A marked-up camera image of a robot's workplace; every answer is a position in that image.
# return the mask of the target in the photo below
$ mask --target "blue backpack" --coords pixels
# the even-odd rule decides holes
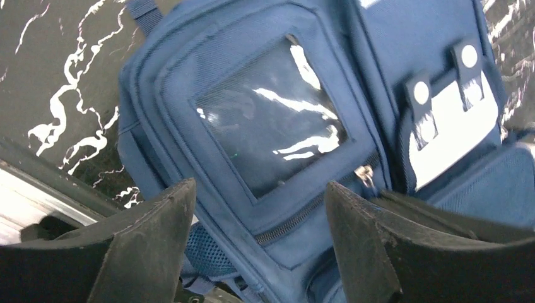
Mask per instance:
[[[479,0],[127,7],[147,39],[119,76],[119,154],[145,198],[197,181],[185,288],[345,302],[329,181],[535,224],[533,157],[502,143],[507,95]]]

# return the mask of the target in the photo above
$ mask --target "zipper pull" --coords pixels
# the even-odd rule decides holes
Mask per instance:
[[[365,196],[363,198],[369,199],[379,195],[377,188],[375,188],[375,185],[373,184],[373,168],[371,166],[361,166],[355,169],[354,173],[364,184],[363,194]]]

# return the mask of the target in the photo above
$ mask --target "black marble surface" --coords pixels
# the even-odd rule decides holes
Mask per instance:
[[[176,0],[157,0],[167,12]],[[503,123],[535,123],[535,4],[483,0],[509,93]],[[117,75],[143,41],[124,0],[0,0],[0,134],[129,207]]]

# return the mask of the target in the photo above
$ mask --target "backpack handle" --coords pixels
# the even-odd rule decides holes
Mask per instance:
[[[148,37],[152,29],[163,19],[163,14],[154,0],[129,0],[126,3],[126,8],[130,11],[132,18],[136,20],[145,37]]]

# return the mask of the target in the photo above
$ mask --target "black surface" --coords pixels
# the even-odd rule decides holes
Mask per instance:
[[[0,302],[173,302],[193,179],[53,241],[0,246]]]
[[[459,237],[422,213],[424,220],[409,220],[407,209],[378,208],[337,183],[326,206],[348,302],[533,302],[533,236],[503,244]]]
[[[123,2],[0,0],[0,135],[130,206],[142,199],[116,150],[117,75],[144,37]]]

